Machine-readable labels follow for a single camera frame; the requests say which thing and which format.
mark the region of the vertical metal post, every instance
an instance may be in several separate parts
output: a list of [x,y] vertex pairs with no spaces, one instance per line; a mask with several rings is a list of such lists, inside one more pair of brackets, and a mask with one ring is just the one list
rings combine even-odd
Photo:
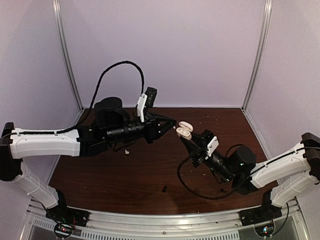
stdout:
[[248,89],[247,89],[247,92],[245,95],[245,99],[244,99],[244,102],[242,105],[242,111],[244,111],[244,112],[246,111],[246,109],[248,107],[248,103],[249,103],[250,97],[252,95],[252,91],[254,89],[255,82],[258,77],[261,59],[262,59],[262,55],[263,55],[263,52],[265,49],[266,40],[267,40],[267,36],[268,36],[269,25],[270,25],[270,20],[271,20],[271,12],[272,12],[272,0],[265,0],[258,49],[257,49],[256,56],[255,56],[253,70],[252,70],[252,74],[251,74],[251,78],[250,78],[250,83],[249,83],[249,86],[248,86]]
[[82,111],[84,107],[83,107],[81,99],[80,99],[80,95],[79,95],[79,91],[78,91],[77,84],[75,81],[74,73],[73,73],[72,67],[71,67],[71,62],[70,62],[70,57],[69,57],[67,42],[66,42],[66,37],[65,37],[65,31],[64,31],[63,21],[62,21],[62,15],[61,15],[61,10],[60,10],[60,0],[52,0],[52,3],[53,3],[53,12],[54,12],[54,17],[55,17],[55,21],[56,21],[56,26],[58,29],[58,35],[59,35],[60,46],[61,46],[61,50],[62,50],[65,69],[67,72],[67,76],[69,78],[71,90],[72,90],[77,108],[79,109],[79,111]]

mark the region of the dark wood surface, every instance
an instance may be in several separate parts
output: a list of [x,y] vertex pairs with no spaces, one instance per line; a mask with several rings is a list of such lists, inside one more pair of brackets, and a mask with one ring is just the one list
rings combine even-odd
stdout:
[[[153,108],[151,112],[187,121],[195,133],[211,130],[223,154],[231,145],[242,143],[252,149],[258,162],[266,160],[240,109]],[[153,144],[140,139],[127,149],[128,156],[124,150],[89,158],[62,156],[50,185],[63,191],[72,207],[125,214],[187,214],[252,207],[260,205],[263,193],[277,185],[273,182],[246,196],[234,193],[221,200],[205,200],[184,189],[177,178],[177,166],[188,152],[173,129]],[[181,173],[188,186],[202,195],[216,197],[225,194],[222,189],[231,190],[229,183],[218,184],[204,165],[193,168],[187,162]]]

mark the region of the white wall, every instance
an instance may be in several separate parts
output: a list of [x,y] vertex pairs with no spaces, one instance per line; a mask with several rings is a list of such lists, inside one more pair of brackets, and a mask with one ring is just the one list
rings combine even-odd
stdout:
[[[0,1],[0,128],[72,125],[78,115],[68,82],[51,0]],[[26,159],[48,180],[55,156]],[[18,238],[29,197],[0,181],[1,239]]]
[[[261,68],[248,105],[270,154],[301,135],[320,136],[320,2],[274,0]],[[299,195],[313,240],[319,239],[320,187]]]
[[[264,0],[61,1],[74,76],[88,107],[101,72],[131,60],[158,89],[157,107],[240,107],[261,31]],[[97,101],[134,106],[140,76],[118,66]]]

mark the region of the robotic arm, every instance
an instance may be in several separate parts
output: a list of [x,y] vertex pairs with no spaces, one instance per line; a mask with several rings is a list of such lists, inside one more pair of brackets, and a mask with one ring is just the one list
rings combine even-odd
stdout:
[[260,207],[240,212],[243,226],[281,217],[283,205],[320,181],[320,138],[311,133],[303,134],[302,141],[285,153],[256,163],[256,155],[247,146],[241,145],[230,156],[224,156],[217,151],[219,141],[212,132],[193,133],[192,125],[187,122],[180,122],[179,126],[176,133],[190,154],[193,166],[204,163],[223,182],[232,182],[234,192],[247,195],[290,176],[263,195]]
[[109,148],[116,150],[118,143],[124,147],[137,139],[145,138],[150,144],[176,125],[167,116],[148,112],[152,108],[157,90],[148,87],[137,103],[137,117],[123,109],[122,100],[108,97],[94,105],[95,118],[90,125],[75,126],[69,131],[26,130],[5,124],[0,138],[0,180],[12,182],[40,201],[47,217],[58,223],[61,232],[68,226],[86,226],[88,212],[67,207],[64,194],[39,179],[22,161],[28,156],[66,155],[92,157]]

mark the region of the white panel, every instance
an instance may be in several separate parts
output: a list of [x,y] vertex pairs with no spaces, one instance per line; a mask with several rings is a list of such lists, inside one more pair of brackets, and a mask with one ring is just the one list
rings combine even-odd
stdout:
[[[320,136],[320,2],[274,0],[269,34],[248,110],[274,157],[311,132]],[[298,196],[319,239],[320,187]]]
[[[0,129],[62,129],[78,114],[68,82],[51,0],[0,1]],[[47,181],[55,156],[25,159]],[[18,239],[30,198],[0,181],[1,239]]]
[[[158,89],[156,107],[240,107],[261,31],[264,0],[65,0],[61,12],[80,96],[89,106],[100,74],[131,60]],[[134,106],[140,75],[118,66],[97,100]]]

